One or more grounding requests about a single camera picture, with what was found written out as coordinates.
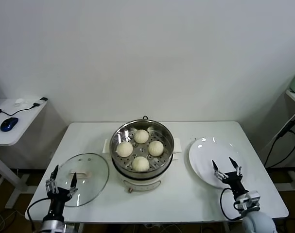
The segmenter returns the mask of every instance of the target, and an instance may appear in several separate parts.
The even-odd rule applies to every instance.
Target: steamed bun
[[[149,161],[142,157],[136,157],[132,162],[132,168],[134,171],[147,171],[149,168]]]
[[[151,142],[148,146],[148,151],[154,157],[161,156],[163,153],[163,144],[159,141]]]
[[[146,130],[138,130],[134,133],[134,140],[139,143],[143,144],[148,140],[148,132]]]
[[[130,142],[121,142],[118,144],[116,152],[120,157],[128,157],[130,154],[132,154],[133,146]]]

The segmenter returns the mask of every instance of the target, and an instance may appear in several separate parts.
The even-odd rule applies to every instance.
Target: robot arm
[[[77,175],[74,176],[70,183],[70,189],[64,189],[57,186],[55,181],[59,166],[56,166],[51,173],[50,179],[46,180],[47,196],[51,200],[48,214],[43,218],[41,229],[38,233],[63,233],[64,217],[63,210],[65,203],[69,201],[76,193]]]
[[[241,166],[229,158],[236,171],[222,173],[212,160],[214,175],[223,183],[228,184],[234,195],[234,208],[242,218],[243,229],[246,233],[277,233],[275,223],[265,213],[260,211],[260,195],[257,191],[247,191],[241,179]]]

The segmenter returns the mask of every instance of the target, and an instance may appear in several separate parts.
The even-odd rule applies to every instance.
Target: stainless steel pot
[[[149,138],[146,143],[135,142],[134,133],[137,130],[148,132]],[[153,157],[148,153],[148,145],[156,140],[162,142],[164,146],[164,152],[159,157]],[[126,158],[122,158],[116,153],[117,145],[123,141],[131,142],[133,146],[132,154]],[[130,121],[117,129],[110,140],[109,147],[113,164],[119,173],[133,180],[144,181],[159,176],[169,167],[173,159],[174,139],[170,131],[159,122],[139,119]],[[150,164],[148,171],[137,172],[132,169],[132,162],[137,156],[148,159]]]

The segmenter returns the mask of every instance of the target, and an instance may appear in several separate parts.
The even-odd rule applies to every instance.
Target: floor
[[[273,171],[269,172],[273,182],[275,183],[288,183],[291,181],[291,178],[288,176],[287,172],[284,171]],[[27,184],[28,185],[37,185],[42,177],[43,173],[35,173],[31,174]],[[5,210],[4,206],[9,199],[11,192],[14,190],[14,187],[4,181],[0,186],[0,214],[6,218],[14,210]],[[286,203],[289,209],[289,218],[295,218],[295,191],[293,192],[281,192],[281,197]],[[22,215],[24,215],[26,208],[31,201],[32,195],[24,194],[21,195],[14,208],[19,211]],[[279,233],[283,233],[284,228],[283,225],[284,219],[275,220],[276,225],[278,226]],[[234,228],[237,224],[240,223],[230,223],[230,228]],[[24,216],[20,216],[18,213],[12,214],[7,220],[5,226],[0,226],[3,229],[1,232],[5,233],[31,233],[30,223],[28,220],[24,218]],[[224,233],[225,230],[223,228],[222,223],[211,223],[211,224],[178,224],[178,225],[163,225],[163,226],[144,226],[144,225],[107,225],[107,224],[86,224],[84,228],[84,233]],[[287,221],[287,232],[295,233],[295,221],[288,220]]]

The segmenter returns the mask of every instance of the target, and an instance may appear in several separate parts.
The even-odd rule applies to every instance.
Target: computer mouse
[[[3,132],[8,132],[8,131],[12,130],[12,128],[17,124],[18,121],[19,121],[19,119],[16,117],[11,117],[11,118],[6,119],[0,125],[0,130]]]

